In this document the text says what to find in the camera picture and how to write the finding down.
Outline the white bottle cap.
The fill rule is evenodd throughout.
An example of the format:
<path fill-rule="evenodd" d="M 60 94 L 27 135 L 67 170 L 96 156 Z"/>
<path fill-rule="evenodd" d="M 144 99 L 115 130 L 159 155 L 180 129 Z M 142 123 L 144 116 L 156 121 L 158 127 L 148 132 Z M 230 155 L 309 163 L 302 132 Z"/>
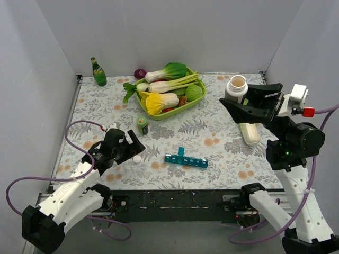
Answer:
<path fill-rule="evenodd" d="M 141 162 L 141 156 L 135 155 L 135 156 L 133 157 L 133 161 L 134 161 L 135 163 Z"/>

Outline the white pill bottle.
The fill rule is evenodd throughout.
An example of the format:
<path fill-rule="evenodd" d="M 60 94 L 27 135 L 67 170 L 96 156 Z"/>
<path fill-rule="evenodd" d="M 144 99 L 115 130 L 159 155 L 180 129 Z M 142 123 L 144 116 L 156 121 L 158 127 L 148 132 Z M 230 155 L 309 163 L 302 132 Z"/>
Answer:
<path fill-rule="evenodd" d="M 224 99 L 242 104 L 247 91 L 248 84 L 246 78 L 242 75 L 234 75 L 226 84 Z"/>

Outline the teal weekly pill organizer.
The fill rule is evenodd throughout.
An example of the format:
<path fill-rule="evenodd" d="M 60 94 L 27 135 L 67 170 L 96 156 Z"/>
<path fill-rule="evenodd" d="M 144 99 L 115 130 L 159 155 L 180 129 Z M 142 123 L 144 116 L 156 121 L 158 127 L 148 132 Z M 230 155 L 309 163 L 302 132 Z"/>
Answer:
<path fill-rule="evenodd" d="M 169 163 L 169 164 L 182 165 L 182 166 L 208 168 L 209 161 L 207 159 L 189 157 L 189 156 L 186 156 L 184 153 L 185 153 L 185 149 L 183 147 L 179 147 L 176 155 L 167 153 L 165 155 L 164 162 Z"/>

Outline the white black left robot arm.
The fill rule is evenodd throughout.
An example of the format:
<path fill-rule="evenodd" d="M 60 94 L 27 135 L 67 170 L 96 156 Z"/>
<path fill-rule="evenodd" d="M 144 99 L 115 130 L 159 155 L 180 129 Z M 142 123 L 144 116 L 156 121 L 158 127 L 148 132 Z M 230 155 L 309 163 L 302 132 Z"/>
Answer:
<path fill-rule="evenodd" d="M 95 181 L 113 164 L 119 165 L 144 149 L 133 130 L 107 130 L 104 139 L 82 157 L 69 181 L 40 204 L 23 211 L 22 237 L 43 253 L 54 253 L 80 220 L 95 210 L 106 212 L 112 207 L 110 189 Z"/>

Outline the napa cabbage toy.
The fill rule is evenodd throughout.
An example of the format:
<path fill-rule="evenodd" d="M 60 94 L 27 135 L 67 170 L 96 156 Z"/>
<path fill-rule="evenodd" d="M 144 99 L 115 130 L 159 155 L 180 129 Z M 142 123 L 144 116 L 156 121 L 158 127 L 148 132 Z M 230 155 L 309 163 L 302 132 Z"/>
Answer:
<path fill-rule="evenodd" d="M 260 143 L 261 136 L 257 130 L 257 124 L 239 124 L 243 139 L 248 146 L 254 147 Z"/>

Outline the lime green plastic basket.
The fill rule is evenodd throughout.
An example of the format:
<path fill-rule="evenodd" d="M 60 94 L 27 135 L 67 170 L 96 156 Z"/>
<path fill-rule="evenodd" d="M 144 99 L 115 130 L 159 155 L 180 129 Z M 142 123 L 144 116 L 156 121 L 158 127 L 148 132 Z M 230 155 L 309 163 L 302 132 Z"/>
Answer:
<path fill-rule="evenodd" d="M 164 69 L 146 73 L 134 85 L 125 83 L 123 101 L 135 95 L 153 120 L 163 120 L 196 105 L 206 95 L 198 73 L 183 63 L 170 62 Z"/>

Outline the floral table mat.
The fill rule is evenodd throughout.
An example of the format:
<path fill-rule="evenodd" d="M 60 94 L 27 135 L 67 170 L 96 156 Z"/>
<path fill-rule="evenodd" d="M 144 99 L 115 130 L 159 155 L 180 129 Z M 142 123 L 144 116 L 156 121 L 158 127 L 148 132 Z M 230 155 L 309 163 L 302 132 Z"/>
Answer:
<path fill-rule="evenodd" d="M 148 120 L 147 135 L 138 135 L 145 146 L 141 162 L 132 160 L 108 169 L 99 182 L 111 189 L 239 189 L 261 183 L 267 189 L 281 184 L 265 158 L 266 142 L 273 135 L 258 126 L 261 141 L 250 147 L 239 126 L 219 103 L 230 74 L 200 75 L 207 93 L 194 107 L 161 121 Z M 92 77 L 83 78 L 69 130 L 70 143 L 64 145 L 57 178 L 67 178 L 76 169 L 83 152 L 104 138 L 100 125 L 120 123 L 120 129 L 138 133 L 136 119 L 144 115 L 136 97 L 123 102 L 123 83 L 132 77 L 110 77 L 99 87 Z M 185 149 L 189 157 L 207 159 L 208 168 L 164 162 L 165 155 Z"/>

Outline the yellow bok choy toy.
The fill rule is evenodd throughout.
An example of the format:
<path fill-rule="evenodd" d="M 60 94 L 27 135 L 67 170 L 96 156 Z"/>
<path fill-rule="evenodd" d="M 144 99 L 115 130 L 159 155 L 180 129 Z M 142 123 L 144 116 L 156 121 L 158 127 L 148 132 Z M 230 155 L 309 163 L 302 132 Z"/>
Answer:
<path fill-rule="evenodd" d="M 139 92 L 141 103 L 145 107 L 149 115 L 158 115 L 162 110 L 176 107 L 179 103 L 179 98 L 174 93 L 149 93 Z"/>

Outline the red pepper toy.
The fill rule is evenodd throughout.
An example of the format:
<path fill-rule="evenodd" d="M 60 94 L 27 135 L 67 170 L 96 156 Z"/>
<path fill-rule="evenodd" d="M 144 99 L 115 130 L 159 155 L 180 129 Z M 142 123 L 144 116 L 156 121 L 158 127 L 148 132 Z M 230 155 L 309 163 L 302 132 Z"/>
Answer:
<path fill-rule="evenodd" d="M 162 112 L 166 113 L 166 112 L 172 111 L 173 109 L 174 109 L 173 107 L 165 108 L 165 109 L 162 110 Z"/>

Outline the brown mushroom toy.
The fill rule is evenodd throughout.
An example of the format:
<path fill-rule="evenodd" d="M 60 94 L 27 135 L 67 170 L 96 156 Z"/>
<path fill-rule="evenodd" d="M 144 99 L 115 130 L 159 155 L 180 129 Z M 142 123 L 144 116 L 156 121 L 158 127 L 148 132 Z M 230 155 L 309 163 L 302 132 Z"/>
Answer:
<path fill-rule="evenodd" d="M 186 96 L 182 96 L 179 99 L 178 107 L 184 106 L 188 102 L 188 99 Z"/>

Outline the green glass bottle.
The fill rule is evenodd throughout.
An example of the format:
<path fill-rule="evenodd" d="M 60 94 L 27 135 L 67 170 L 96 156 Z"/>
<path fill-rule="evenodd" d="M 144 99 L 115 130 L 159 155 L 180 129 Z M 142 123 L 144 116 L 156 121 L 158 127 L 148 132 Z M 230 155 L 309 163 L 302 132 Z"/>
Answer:
<path fill-rule="evenodd" d="M 91 58 L 92 63 L 92 74 L 93 78 L 96 81 L 96 83 L 103 87 L 107 84 L 107 79 L 104 70 L 101 68 L 101 66 L 97 63 L 96 58 Z"/>

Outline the celery stalk toy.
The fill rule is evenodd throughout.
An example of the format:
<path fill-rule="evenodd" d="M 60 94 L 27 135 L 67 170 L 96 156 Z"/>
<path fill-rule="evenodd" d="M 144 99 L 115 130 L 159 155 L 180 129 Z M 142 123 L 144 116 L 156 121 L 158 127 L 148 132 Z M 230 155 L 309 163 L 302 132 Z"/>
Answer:
<path fill-rule="evenodd" d="M 198 73 L 194 72 L 191 75 L 184 76 L 175 80 L 156 81 L 153 83 L 131 84 L 124 83 L 123 88 L 127 92 L 123 98 L 123 102 L 127 103 L 129 98 L 135 92 L 149 92 L 149 93 L 165 93 L 172 90 L 184 88 L 190 85 L 196 85 L 199 81 Z"/>

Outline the purple onion toy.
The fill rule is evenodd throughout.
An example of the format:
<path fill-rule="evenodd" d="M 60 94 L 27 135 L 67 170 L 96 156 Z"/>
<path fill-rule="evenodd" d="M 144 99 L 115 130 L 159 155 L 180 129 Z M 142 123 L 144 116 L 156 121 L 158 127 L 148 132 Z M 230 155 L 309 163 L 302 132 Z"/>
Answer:
<path fill-rule="evenodd" d="M 135 70 L 133 75 L 134 75 L 135 79 L 143 79 L 143 78 L 145 78 L 146 73 L 147 72 L 143 69 L 137 69 L 137 70 Z"/>

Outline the green bok choy toy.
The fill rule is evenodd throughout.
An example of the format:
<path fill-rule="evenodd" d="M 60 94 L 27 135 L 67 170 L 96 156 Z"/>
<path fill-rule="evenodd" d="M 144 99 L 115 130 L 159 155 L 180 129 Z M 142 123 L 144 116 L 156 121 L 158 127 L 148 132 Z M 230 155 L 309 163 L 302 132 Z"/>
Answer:
<path fill-rule="evenodd" d="M 184 77 L 186 72 L 186 64 L 180 62 L 170 62 L 162 70 L 146 73 L 145 80 L 148 83 L 152 83 L 160 79 L 174 80 Z"/>

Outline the black front mounting rail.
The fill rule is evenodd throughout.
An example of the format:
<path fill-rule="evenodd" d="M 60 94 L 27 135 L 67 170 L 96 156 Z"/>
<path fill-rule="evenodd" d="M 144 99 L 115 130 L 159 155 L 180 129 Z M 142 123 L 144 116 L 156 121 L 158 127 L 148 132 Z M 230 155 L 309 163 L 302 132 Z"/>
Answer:
<path fill-rule="evenodd" d="M 261 221 L 257 211 L 241 203 L 236 190 L 114 190 L 112 200 L 93 216 L 130 222 L 239 223 L 246 227 Z"/>

